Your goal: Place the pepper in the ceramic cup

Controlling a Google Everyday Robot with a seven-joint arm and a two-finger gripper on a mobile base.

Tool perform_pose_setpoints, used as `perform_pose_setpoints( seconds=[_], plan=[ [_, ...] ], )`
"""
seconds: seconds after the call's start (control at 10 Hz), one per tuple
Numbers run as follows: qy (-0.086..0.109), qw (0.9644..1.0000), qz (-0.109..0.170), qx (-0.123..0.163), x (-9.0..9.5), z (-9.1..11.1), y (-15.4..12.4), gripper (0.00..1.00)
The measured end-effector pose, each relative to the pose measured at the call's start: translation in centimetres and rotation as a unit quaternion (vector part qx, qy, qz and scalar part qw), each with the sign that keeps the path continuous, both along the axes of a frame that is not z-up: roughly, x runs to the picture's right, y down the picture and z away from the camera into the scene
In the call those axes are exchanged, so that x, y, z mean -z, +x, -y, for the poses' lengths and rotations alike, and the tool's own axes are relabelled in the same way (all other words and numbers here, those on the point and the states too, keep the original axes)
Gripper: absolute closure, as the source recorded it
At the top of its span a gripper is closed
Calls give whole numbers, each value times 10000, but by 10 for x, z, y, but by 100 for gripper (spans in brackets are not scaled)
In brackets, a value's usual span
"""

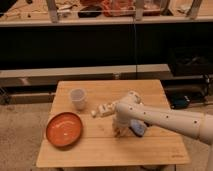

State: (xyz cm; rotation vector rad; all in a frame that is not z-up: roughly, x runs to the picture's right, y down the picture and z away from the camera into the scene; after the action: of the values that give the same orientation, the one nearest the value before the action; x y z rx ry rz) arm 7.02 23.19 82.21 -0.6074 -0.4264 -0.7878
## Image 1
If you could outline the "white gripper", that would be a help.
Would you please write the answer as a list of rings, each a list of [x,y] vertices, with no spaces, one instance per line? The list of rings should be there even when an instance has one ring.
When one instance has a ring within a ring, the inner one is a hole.
[[[123,137],[127,134],[129,125],[121,123],[117,118],[113,118],[112,128],[115,137]]]

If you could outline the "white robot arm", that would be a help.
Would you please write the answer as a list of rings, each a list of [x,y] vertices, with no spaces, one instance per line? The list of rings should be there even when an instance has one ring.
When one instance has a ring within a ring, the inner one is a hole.
[[[135,91],[129,91],[116,102],[115,112],[113,125],[117,129],[128,127],[136,119],[213,144],[213,115],[147,106]]]

